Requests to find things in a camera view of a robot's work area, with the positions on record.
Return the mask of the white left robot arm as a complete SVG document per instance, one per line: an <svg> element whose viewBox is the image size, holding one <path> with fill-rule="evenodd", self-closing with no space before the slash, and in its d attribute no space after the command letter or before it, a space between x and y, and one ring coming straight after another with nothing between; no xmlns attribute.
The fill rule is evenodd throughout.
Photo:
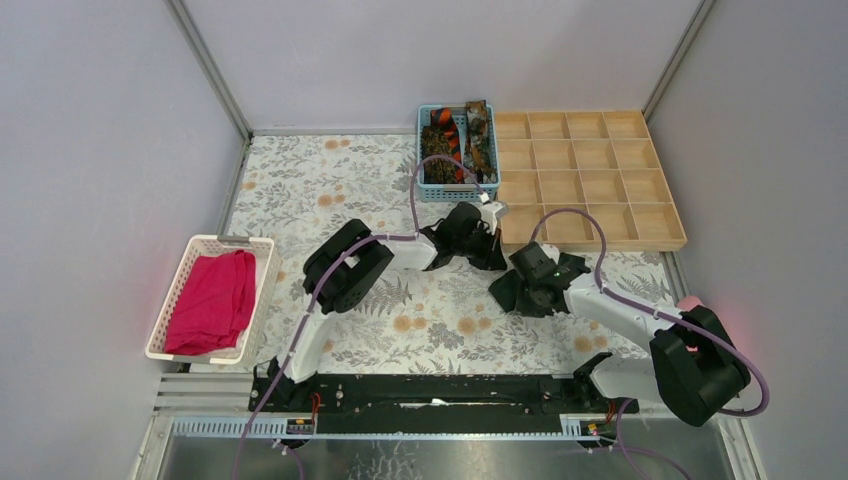
<svg viewBox="0 0 848 480"><path fill-rule="evenodd" d="M288 411L307 404L307 380L317 372L337 317L354 309L386 270L433 271L460 257L479 270L504 271L500 220L507 212L494 200L460 202L445 218L408 235L347 222L304 265L306 312L290 346L276 357L272 398Z"/></svg>

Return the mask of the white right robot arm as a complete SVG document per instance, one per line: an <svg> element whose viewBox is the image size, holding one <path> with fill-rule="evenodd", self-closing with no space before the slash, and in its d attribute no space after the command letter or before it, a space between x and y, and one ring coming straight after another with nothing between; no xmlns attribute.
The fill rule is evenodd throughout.
<svg viewBox="0 0 848 480"><path fill-rule="evenodd" d="M531 242L509 258L512 267L489 292L507 313L546 318L558 313L596 320L646 353L595 355L578 367L573 396L597 412L611 400L661 402L678 419L701 426L748 387L743 361L718 316L703 305L650 305L605 284L585 258Z"/></svg>

